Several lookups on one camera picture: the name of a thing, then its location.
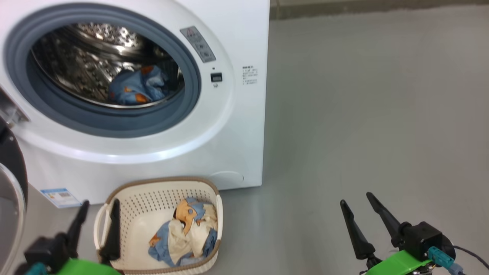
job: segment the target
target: door hinge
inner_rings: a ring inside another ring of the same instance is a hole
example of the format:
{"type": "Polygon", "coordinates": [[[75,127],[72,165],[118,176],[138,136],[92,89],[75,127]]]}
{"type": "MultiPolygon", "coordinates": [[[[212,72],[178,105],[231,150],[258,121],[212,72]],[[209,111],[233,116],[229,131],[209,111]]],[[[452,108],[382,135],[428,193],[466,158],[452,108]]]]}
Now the door hinge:
{"type": "Polygon", "coordinates": [[[0,88],[0,117],[7,123],[9,128],[14,127],[29,118],[20,110],[20,108],[7,96],[0,88]]]}

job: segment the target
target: label sticker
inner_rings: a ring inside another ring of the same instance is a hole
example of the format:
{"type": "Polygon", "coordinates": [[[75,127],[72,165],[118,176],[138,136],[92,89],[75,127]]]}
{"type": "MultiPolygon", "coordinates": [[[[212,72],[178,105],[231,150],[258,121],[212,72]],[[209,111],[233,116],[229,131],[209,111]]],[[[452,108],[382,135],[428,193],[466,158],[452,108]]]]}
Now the label sticker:
{"type": "Polygon", "coordinates": [[[253,66],[243,66],[243,85],[258,83],[258,69],[253,66]]]}
{"type": "Polygon", "coordinates": [[[196,27],[188,27],[181,29],[180,32],[185,36],[185,38],[192,44],[197,54],[199,54],[202,62],[207,63],[215,61],[216,57],[212,52],[209,44],[205,41],[204,37],[200,34],[196,27]]]}
{"type": "Polygon", "coordinates": [[[41,193],[57,208],[76,207],[82,204],[66,188],[45,189],[41,193]]]}

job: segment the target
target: stainless steel drum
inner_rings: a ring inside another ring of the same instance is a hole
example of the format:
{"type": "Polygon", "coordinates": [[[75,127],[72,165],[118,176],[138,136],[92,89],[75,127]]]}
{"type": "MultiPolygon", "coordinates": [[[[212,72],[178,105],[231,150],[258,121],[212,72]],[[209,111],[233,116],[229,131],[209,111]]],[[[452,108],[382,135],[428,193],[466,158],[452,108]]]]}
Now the stainless steel drum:
{"type": "Polygon", "coordinates": [[[168,101],[184,87],[173,58],[124,27],[103,23],[66,26],[43,36],[31,52],[39,68],[58,87],[99,106],[145,108],[168,101]],[[118,73],[146,65],[157,65],[168,75],[168,96],[140,105],[119,105],[109,100],[109,84],[118,73]]]}

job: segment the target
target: brown basket rim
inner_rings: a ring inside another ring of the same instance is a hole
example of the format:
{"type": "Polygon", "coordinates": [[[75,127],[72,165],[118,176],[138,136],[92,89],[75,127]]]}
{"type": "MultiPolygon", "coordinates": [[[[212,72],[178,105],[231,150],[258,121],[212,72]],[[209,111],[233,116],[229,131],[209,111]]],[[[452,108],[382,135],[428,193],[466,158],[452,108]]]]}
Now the brown basket rim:
{"type": "MultiPolygon", "coordinates": [[[[199,177],[169,177],[169,178],[158,178],[158,179],[149,179],[149,180],[142,180],[142,181],[135,181],[131,183],[124,184],[123,186],[120,186],[116,190],[114,190],[109,197],[106,200],[106,204],[110,204],[112,199],[122,191],[123,189],[126,189],[128,187],[136,186],[136,185],[143,185],[143,184],[148,184],[148,183],[157,183],[157,182],[189,182],[189,181],[195,181],[195,182],[202,182],[210,186],[216,195],[219,195],[219,190],[217,187],[208,179],[204,178],[199,178],[199,177]]],[[[130,274],[161,274],[161,273],[171,273],[171,272],[180,272],[184,270],[189,270],[189,269],[194,269],[201,267],[205,264],[207,264],[211,259],[214,258],[216,255],[217,251],[219,250],[219,246],[221,246],[221,240],[217,240],[216,244],[214,245],[214,249],[210,253],[209,256],[207,256],[203,261],[191,264],[191,265],[186,265],[186,266],[178,266],[178,267],[169,267],[169,268],[161,268],[161,269],[149,269],[149,270],[128,270],[128,269],[123,269],[122,272],[124,273],[130,273],[130,274]]]]}
{"type": "Polygon", "coordinates": [[[117,195],[117,193],[119,193],[123,189],[133,187],[133,186],[137,186],[137,185],[143,185],[143,184],[149,184],[149,183],[158,183],[158,182],[202,182],[202,183],[205,183],[208,186],[210,186],[212,188],[212,190],[214,190],[214,193],[216,193],[216,195],[219,195],[219,190],[217,189],[217,187],[208,179],[199,178],[199,177],[170,177],[170,178],[149,179],[149,180],[141,180],[141,181],[126,183],[126,184],[118,187],[116,190],[114,190],[109,195],[109,197],[107,198],[105,203],[110,204],[112,199],[117,195]]]}

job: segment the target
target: white washing machine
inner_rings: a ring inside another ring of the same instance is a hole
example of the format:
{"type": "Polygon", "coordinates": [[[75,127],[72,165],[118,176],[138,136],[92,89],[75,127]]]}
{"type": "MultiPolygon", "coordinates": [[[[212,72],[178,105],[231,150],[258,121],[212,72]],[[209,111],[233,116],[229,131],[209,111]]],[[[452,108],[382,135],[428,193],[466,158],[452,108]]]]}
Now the white washing machine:
{"type": "Polygon", "coordinates": [[[268,0],[0,1],[0,110],[29,182],[58,207],[160,177],[261,185],[268,15],[268,0]],[[112,87],[124,73],[144,91],[112,87]]]}

